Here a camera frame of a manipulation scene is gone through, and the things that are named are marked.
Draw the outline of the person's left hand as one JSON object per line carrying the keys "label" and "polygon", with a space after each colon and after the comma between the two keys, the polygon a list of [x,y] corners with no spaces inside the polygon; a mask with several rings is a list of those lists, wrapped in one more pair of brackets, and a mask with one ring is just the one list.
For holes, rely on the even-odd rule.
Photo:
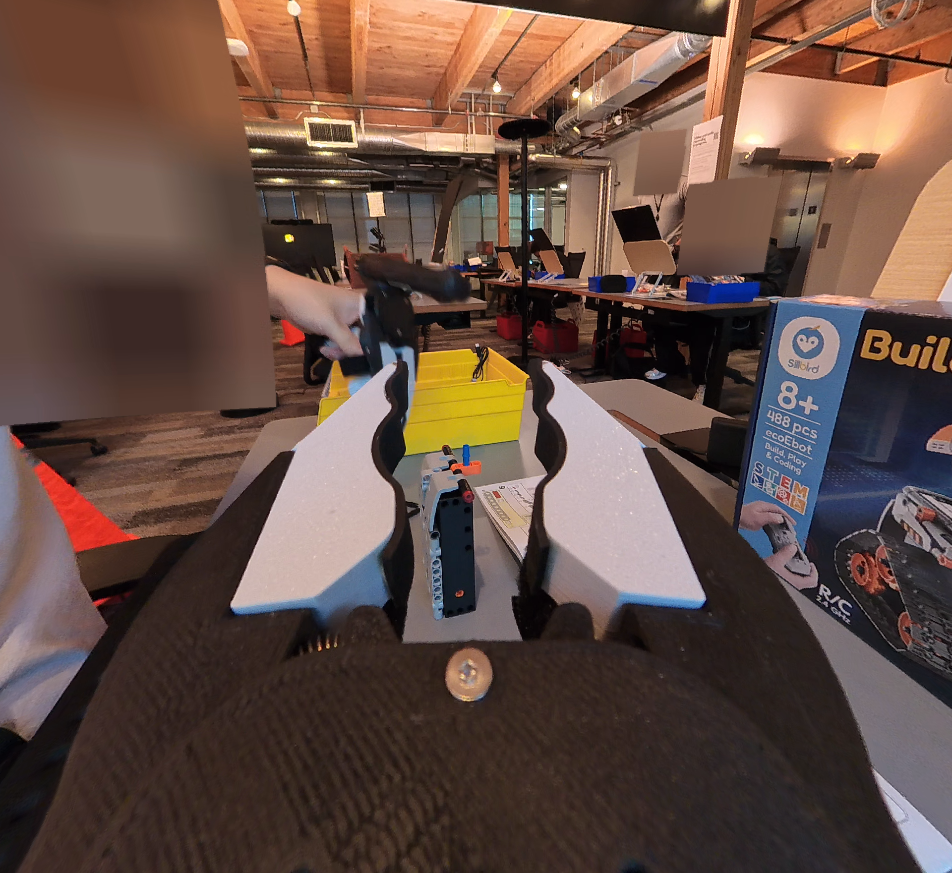
{"label": "person's left hand", "polygon": [[326,339],[320,352],[327,359],[363,357],[359,335],[353,331],[363,321],[363,295],[314,282],[304,284],[299,315],[292,323],[303,332]]}

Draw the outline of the ceiling vent grille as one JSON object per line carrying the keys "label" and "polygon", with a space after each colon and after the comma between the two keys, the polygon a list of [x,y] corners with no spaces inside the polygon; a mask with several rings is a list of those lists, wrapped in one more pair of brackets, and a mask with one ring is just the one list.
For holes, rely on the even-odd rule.
{"label": "ceiling vent grille", "polygon": [[346,150],[359,145],[353,120],[309,116],[303,120],[306,144],[317,150]]}

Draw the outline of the black grey brick assembly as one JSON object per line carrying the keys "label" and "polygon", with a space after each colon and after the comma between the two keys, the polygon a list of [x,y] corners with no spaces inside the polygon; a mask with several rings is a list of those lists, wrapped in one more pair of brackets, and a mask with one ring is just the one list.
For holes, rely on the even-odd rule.
{"label": "black grey brick assembly", "polygon": [[449,446],[425,456],[420,506],[427,579],[437,620],[475,609],[474,498],[465,467]]}

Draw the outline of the blue toy robot kit box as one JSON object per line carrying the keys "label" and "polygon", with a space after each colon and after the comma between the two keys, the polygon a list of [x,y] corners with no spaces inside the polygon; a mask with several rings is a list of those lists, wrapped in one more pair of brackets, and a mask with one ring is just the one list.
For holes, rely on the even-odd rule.
{"label": "blue toy robot kit box", "polygon": [[950,304],[771,308],[735,524],[780,579],[951,692]]}

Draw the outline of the grey elevator door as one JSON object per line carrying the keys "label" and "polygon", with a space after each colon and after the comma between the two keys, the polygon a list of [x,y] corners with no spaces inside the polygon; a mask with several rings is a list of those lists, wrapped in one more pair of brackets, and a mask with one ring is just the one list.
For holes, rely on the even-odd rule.
{"label": "grey elevator door", "polygon": [[811,249],[820,225],[830,167],[819,162],[790,162],[776,166],[771,177],[780,187],[771,237],[788,268],[784,295],[800,296]]}

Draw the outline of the silver air duct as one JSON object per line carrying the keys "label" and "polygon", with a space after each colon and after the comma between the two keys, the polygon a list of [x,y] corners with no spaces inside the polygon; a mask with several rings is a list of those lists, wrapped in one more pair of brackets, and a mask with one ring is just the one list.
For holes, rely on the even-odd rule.
{"label": "silver air duct", "polygon": [[583,91],[577,106],[557,121],[555,131],[572,142],[581,138],[579,123],[600,120],[651,92],[660,82],[708,49],[704,34],[670,33],[640,48]]}

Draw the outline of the black pole stand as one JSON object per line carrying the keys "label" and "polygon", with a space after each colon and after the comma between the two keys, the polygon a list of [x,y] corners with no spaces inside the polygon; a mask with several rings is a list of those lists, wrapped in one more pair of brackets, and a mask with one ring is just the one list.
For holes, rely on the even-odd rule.
{"label": "black pole stand", "polygon": [[509,141],[520,143],[521,161],[521,239],[522,261],[520,266],[521,286],[518,296],[521,317],[521,353],[513,357],[513,364],[527,370],[530,363],[530,202],[529,202],[529,141],[544,136],[549,131],[546,120],[534,116],[511,119],[499,128],[499,135]]}

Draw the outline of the white instruction booklet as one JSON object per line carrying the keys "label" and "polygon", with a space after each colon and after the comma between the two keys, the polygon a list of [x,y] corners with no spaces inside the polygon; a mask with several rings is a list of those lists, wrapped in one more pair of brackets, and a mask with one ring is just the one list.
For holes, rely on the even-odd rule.
{"label": "white instruction booklet", "polygon": [[518,563],[526,556],[534,495],[542,476],[478,486],[476,499]]}

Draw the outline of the black mesh office chair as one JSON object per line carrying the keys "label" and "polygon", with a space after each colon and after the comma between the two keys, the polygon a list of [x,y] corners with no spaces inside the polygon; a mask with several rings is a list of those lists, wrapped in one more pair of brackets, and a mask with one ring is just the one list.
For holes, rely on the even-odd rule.
{"label": "black mesh office chair", "polygon": [[154,585],[196,537],[152,536],[80,551],[76,559],[81,581],[95,602],[130,593],[142,580]]}

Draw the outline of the wooden column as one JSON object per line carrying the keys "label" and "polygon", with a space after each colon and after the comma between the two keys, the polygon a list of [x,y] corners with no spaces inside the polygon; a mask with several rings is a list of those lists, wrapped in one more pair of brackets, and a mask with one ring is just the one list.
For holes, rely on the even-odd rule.
{"label": "wooden column", "polygon": [[714,179],[729,175],[757,0],[729,0],[725,37],[713,38],[704,120],[721,117]]}

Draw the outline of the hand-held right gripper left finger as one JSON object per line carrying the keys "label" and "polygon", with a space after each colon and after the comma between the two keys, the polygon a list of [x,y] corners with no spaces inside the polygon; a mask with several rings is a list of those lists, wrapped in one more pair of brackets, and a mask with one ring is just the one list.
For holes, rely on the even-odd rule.
{"label": "hand-held right gripper left finger", "polygon": [[406,445],[409,366],[379,371],[300,441],[232,599],[239,615],[290,608],[339,625],[357,606],[406,617],[414,556],[394,471]]}

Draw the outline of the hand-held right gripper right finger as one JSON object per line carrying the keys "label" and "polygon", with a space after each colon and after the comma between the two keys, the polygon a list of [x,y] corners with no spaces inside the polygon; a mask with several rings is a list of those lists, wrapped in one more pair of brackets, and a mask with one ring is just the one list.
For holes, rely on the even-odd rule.
{"label": "hand-held right gripper right finger", "polygon": [[524,637],[557,604],[589,610],[598,636],[621,605],[706,601],[639,440],[552,364],[530,361],[538,417],[527,555],[513,599]]}

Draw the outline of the orange cloth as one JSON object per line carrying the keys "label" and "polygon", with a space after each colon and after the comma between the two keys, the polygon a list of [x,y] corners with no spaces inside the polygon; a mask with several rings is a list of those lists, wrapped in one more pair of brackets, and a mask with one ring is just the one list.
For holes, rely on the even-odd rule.
{"label": "orange cloth", "polygon": [[125,532],[101,510],[98,510],[51,466],[41,461],[32,451],[28,451],[19,438],[14,436],[11,439],[27,462],[33,466],[39,481],[65,525],[75,552],[138,538]]}

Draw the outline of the beige stand board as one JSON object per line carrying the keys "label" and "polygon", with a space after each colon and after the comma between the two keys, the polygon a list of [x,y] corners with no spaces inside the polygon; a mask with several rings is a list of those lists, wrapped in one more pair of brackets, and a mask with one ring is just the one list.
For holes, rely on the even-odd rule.
{"label": "beige stand board", "polygon": [[625,260],[634,274],[673,275],[676,264],[671,247],[662,239],[625,242]]}

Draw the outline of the yellow plastic bin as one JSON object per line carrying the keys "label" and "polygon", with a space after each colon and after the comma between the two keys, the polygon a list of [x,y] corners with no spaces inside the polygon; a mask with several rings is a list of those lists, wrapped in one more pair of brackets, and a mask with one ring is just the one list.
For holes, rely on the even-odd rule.
{"label": "yellow plastic bin", "polygon": [[415,372],[403,428],[408,455],[519,438],[529,376],[504,356],[489,350],[478,378],[471,350],[424,353],[415,362],[409,349],[408,359]]}

